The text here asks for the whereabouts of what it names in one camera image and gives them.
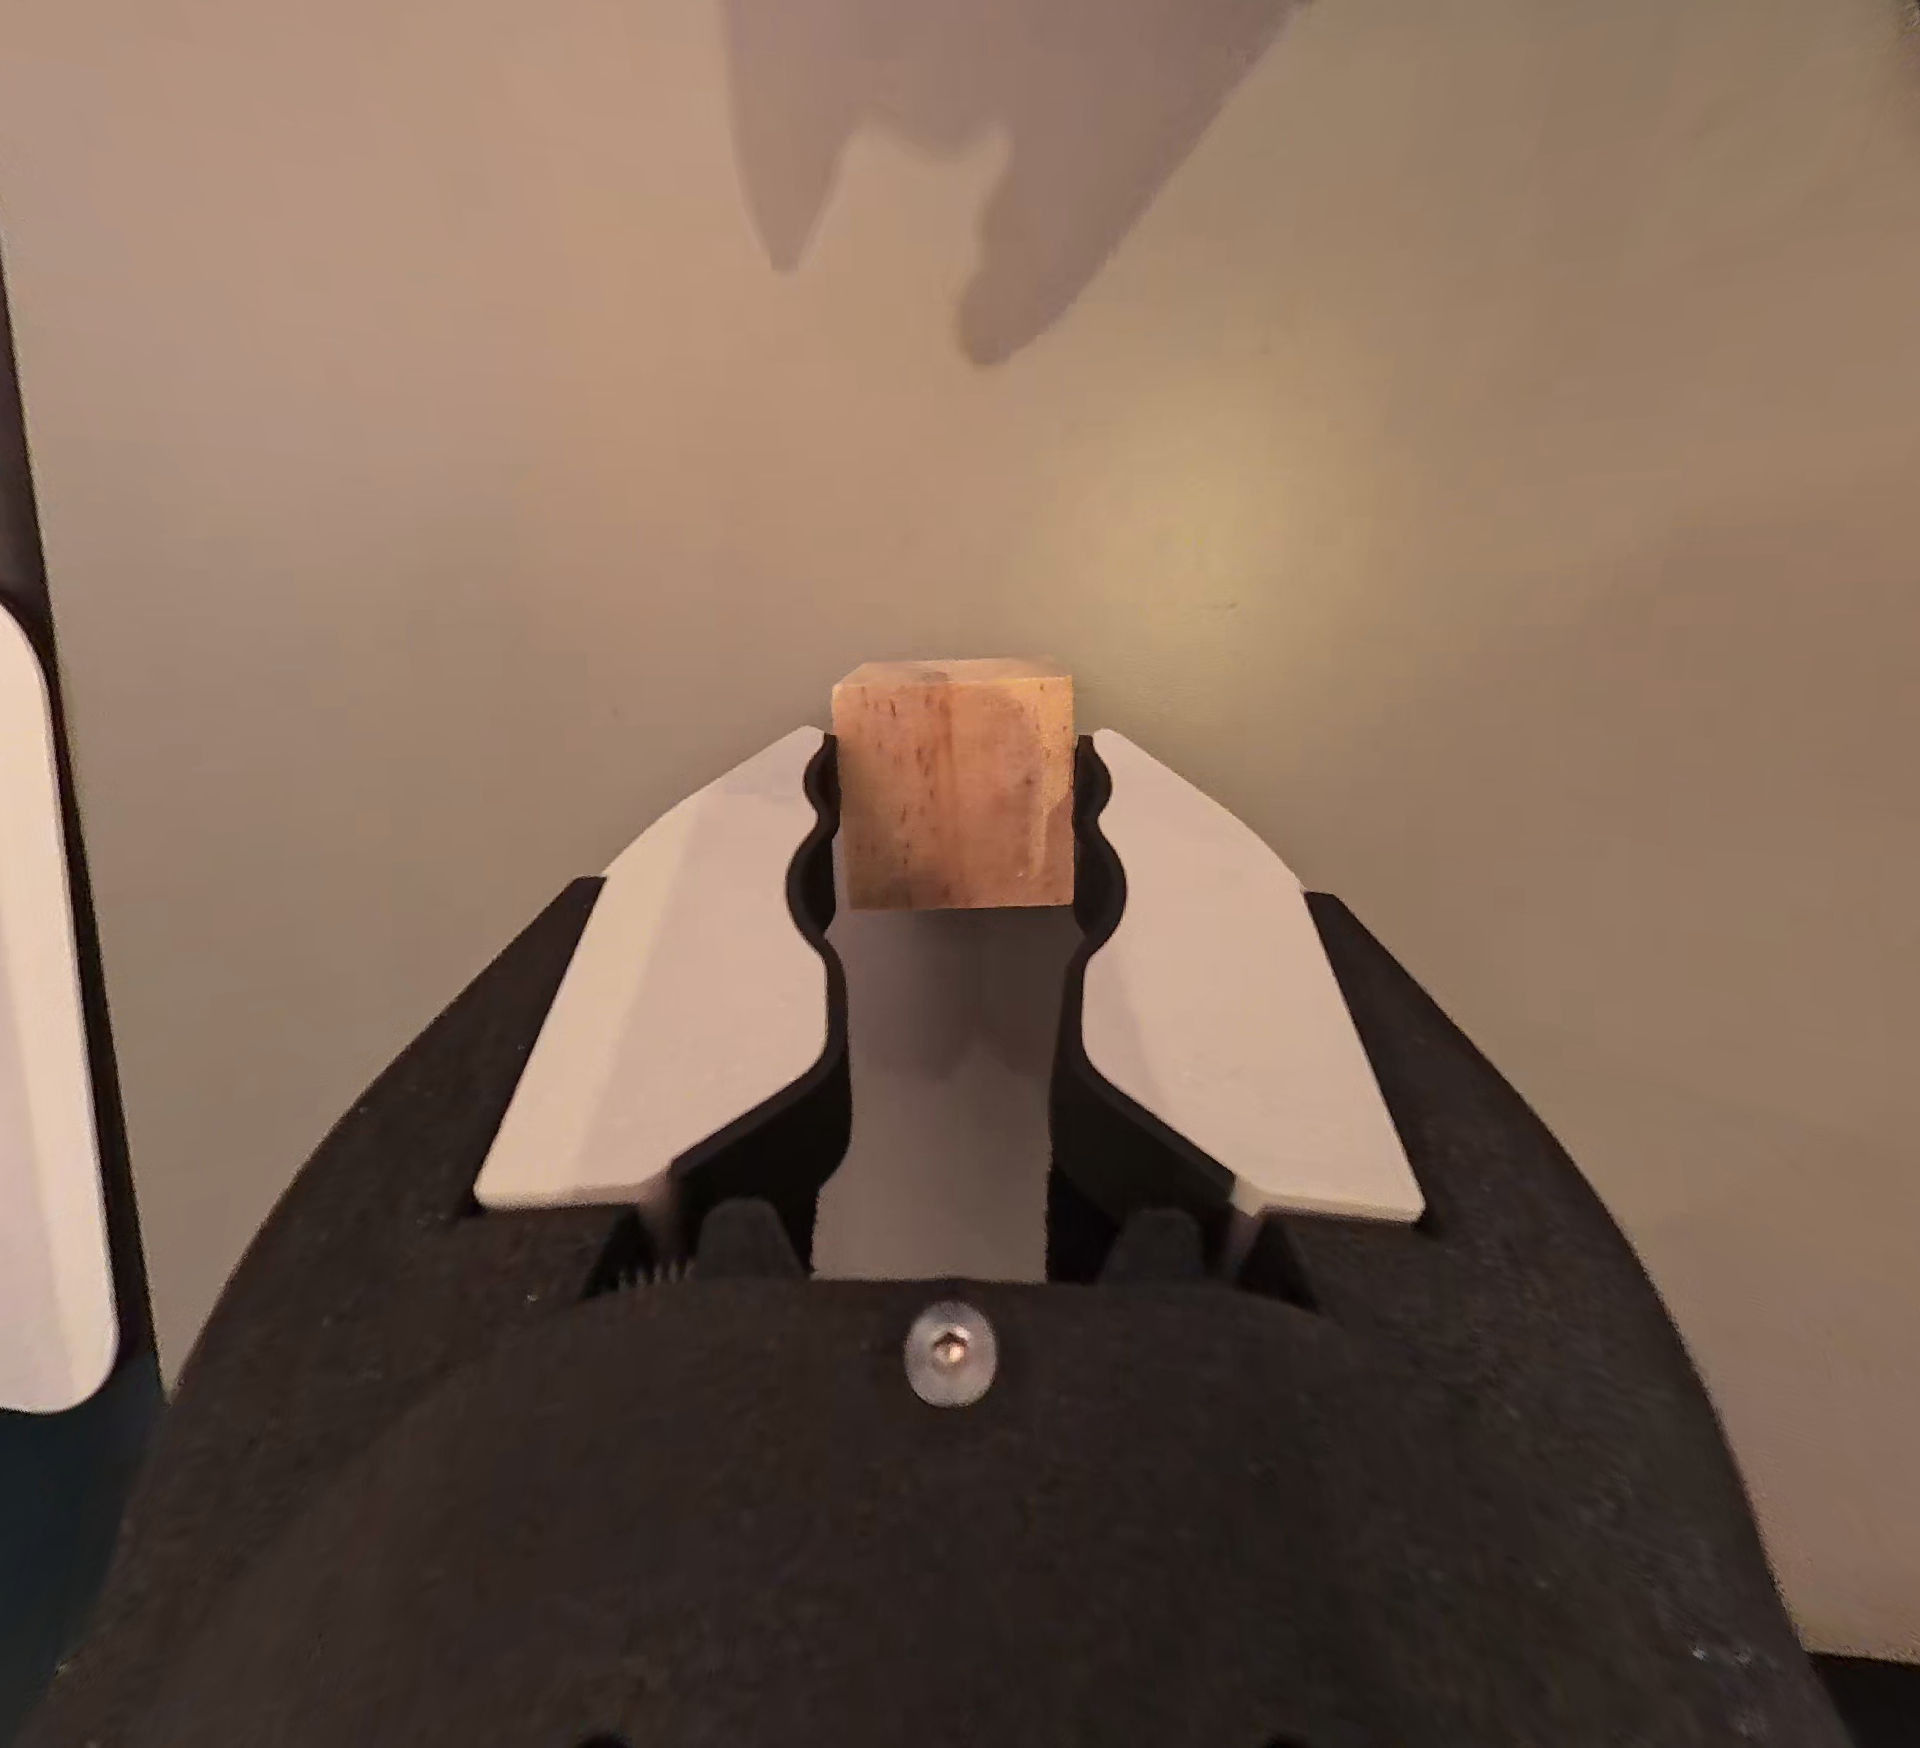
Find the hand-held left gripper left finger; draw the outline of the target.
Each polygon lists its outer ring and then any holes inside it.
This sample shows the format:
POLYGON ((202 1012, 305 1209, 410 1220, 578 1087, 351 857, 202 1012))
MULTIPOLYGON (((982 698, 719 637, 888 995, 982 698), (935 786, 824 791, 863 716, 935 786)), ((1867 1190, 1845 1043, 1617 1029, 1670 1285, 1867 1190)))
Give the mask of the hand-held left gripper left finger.
POLYGON ((836 829, 834 741, 799 727, 612 858, 474 1181, 480 1209, 624 1209, 657 1257, 689 1259, 710 1210, 759 1201, 811 1269, 851 1123, 836 829))

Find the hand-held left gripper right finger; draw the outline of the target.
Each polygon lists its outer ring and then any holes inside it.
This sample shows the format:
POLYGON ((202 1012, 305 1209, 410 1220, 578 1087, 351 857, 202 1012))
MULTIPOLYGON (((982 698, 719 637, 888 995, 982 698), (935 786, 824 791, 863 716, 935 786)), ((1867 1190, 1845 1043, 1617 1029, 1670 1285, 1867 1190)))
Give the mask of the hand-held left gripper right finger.
POLYGON ((1426 1198, 1299 876, 1113 729, 1080 739, 1072 838, 1045 1269, 1100 1274, 1165 1210, 1205 1274, 1294 1219, 1417 1230, 1426 1198))

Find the wooden cube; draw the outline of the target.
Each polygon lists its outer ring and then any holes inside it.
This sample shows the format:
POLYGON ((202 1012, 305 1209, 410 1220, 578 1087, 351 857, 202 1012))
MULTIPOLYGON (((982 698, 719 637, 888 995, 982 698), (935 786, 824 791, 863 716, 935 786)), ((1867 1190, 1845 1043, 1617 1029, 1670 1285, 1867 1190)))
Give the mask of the wooden cube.
POLYGON ((838 857, 864 912, 1074 900, 1076 696, 1034 657, 868 661, 829 692, 838 857))

